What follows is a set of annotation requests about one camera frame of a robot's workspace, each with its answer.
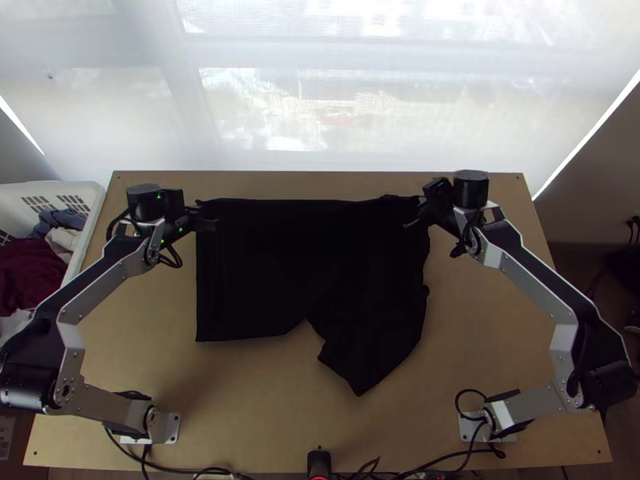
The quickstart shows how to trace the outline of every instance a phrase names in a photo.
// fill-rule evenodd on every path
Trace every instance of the sheer white curtain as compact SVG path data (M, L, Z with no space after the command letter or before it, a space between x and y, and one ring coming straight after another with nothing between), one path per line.
M64 178L522 171L640 67L631 0L0 0L0 96Z

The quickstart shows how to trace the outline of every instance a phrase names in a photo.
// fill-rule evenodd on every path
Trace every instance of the black garment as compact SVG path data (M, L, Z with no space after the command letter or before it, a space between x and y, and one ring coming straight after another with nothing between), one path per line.
M364 202L202 202L217 231L197 234L196 341L286 334L307 318L318 359L364 394L420 340L426 225L418 198Z

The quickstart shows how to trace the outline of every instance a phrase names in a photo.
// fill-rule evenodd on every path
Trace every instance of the white laundry basket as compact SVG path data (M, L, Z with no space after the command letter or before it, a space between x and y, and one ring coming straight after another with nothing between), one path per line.
M25 182L0 185L0 246L24 238L38 223L38 213L72 208L86 218L78 246L62 284L80 271L94 232L105 189L96 182Z

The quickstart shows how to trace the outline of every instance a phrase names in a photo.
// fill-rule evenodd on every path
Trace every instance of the red cloth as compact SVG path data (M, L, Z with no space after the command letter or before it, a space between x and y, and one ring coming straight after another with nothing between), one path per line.
M65 272L45 240L23 238L0 247L0 317L37 306L60 287Z

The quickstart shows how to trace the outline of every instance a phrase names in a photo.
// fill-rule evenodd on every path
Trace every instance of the wooden table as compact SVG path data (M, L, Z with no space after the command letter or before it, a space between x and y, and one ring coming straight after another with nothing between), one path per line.
M338 198L420 194L435 174L116 172L87 252L99 258L106 226L126 206L125 188L145 182L184 189L196 198ZM542 228L520 174L492 174L490 198L502 205L525 244L551 263ZM159 266L129 279L81 323L82 373L108 390L140 390L166 411L182 414L175 446L154 446L166 466L228 466L247 473L302 472L306 453L330 450L336 471L355 471L382 456L378 470L408 470L463 450L454 396L540 386L552 375L551 322L500 272L463 256L455 240L430 229L425 280L431 290L422 340L396 370L357 398L316 359L323 340L303 322L285 337L195 343L195 236L176 247L181 270ZM259 288L269 272L256 271ZM470 406L476 399L468 399ZM536 420L504 446L506 460L472 457L469 468L493 469L609 462L595 412ZM453 468L455 459L442 464ZM136 470L99 423L38 415L25 463Z

